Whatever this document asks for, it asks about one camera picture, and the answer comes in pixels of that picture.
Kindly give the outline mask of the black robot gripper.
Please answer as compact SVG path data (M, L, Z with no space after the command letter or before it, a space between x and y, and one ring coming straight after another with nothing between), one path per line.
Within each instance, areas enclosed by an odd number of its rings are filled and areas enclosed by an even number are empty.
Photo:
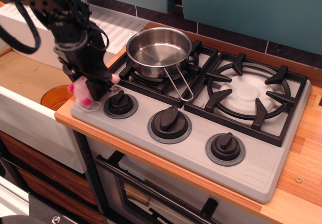
M104 63L108 45L104 44L103 36L107 35L101 29L82 30L78 41L63 43L56 40L54 48L64 73L72 82L81 76L88 79L86 86L95 101L100 100L98 83L105 92L116 90L116 77L111 76Z

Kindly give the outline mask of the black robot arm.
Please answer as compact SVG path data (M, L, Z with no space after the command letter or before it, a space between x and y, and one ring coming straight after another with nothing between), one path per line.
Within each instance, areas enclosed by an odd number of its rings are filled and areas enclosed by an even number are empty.
M90 20L89 5L82 0L1 0L13 3L25 19L35 40L28 46L1 28L1 39L13 49L24 54L35 53L41 38L27 13L29 6L42 25L54 37L54 51L63 64L63 71L72 82L86 77L86 87L92 98L99 101L114 85L112 74L104 64L104 54L109 46L107 34Z

